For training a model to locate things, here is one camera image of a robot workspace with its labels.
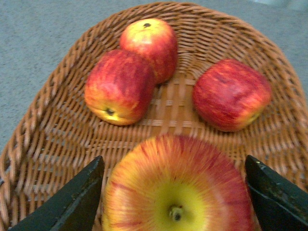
red and yellow apple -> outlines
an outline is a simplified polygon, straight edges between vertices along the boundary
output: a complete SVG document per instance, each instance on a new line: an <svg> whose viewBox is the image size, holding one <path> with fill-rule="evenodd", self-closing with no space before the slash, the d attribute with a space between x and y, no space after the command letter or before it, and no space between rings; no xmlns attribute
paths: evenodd
<svg viewBox="0 0 308 231"><path fill-rule="evenodd" d="M163 20L149 18L128 25L121 34L120 48L145 57L154 69L157 84L167 81L175 73L177 35Z"/></svg>
<svg viewBox="0 0 308 231"><path fill-rule="evenodd" d="M105 53L85 86L87 107L114 125L129 125L146 113L155 88L154 71L140 55L126 50Z"/></svg>
<svg viewBox="0 0 308 231"><path fill-rule="evenodd" d="M224 59L198 78L192 95L204 121L222 131L238 131L270 104L272 91L258 71L235 59Z"/></svg>
<svg viewBox="0 0 308 231"><path fill-rule="evenodd" d="M141 142L104 190L104 231L252 231L249 194L233 162L188 136Z"/></svg>

dark green object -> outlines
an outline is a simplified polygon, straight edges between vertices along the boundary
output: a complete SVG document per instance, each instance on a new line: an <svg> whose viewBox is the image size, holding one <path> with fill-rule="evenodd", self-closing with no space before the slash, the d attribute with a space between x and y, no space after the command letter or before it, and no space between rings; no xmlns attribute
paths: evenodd
<svg viewBox="0 0 308 231"><path fill-rule="evenodd" d="M308 194L249 155L245 170L263 231L308 231Z"/></svg>
<svg viewBox="0 0 308 231"><path fill-rule="evenodd" d="M91 231L100 201L103 172L103 159L98 156L10 231Z"/></svg>

basket weave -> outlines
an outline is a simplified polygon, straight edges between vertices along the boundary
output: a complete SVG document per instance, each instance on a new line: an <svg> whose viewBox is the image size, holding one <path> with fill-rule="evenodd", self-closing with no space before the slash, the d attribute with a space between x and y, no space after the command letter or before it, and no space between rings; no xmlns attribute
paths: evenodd
<svg viewBox="0 0 308 231"><path fill-rule="evenodd" d="M89 71L118 48L127 25L143 18L166 20L177 32L179 65L157 86L139 123L102 122L83 99ZM263 73L273 101L239 132L211 128L194 111L196 79L213 63L234 58ZM86 31L51 73L0 156L0 230L33 212L94 157L105 161L103 188L115 164L142 140L160 133L186 134L227 153L244 177L251 154L308 191L308 121L304 92L282 51L242 20L192 3L157 2L111 15ZM102 203L93 231L101 228Z"/></svg>

gray carpet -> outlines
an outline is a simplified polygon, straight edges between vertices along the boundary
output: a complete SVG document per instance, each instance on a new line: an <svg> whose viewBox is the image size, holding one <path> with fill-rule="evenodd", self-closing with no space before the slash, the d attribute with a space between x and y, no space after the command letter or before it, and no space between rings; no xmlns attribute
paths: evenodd
<svg viewBox="0 0 308 231"><path fill-rule="evenodd" d="M147 0L0 1L0 151L34 96L89 27ZM308 92L308 12L247 0L195 0L250 23L285 53Z"/></svg>

apple calyx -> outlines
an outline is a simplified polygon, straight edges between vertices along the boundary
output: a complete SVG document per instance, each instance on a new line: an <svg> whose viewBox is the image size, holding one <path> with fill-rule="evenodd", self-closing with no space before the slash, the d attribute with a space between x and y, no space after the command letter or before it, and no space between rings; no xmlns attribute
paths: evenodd
<svg viewBox="0 0 308 231"><path fill-rule="evenodd" d="M173 205L170 207L169 216L173 221L175 222L180 221L182 218L182 214L183 214L182 206Z"/></svg>
<svg viewBox="0 0 308 231"><path fill-rule="evenodd" d="M143 26L144 26L144 28L147 28L147 27L150 27L150 26L151 26L151 24L149 24L149 23L145 23Z"/></svg>
<svg viewBox="0 0 308 231"><path fill-rule="evenodd" d="M106 112L109 116L113 116L114 113L115 113L115 111L112 110L112 109L110 109L110 108L107 108L107 109L105 110L105 112Z"/></svg>

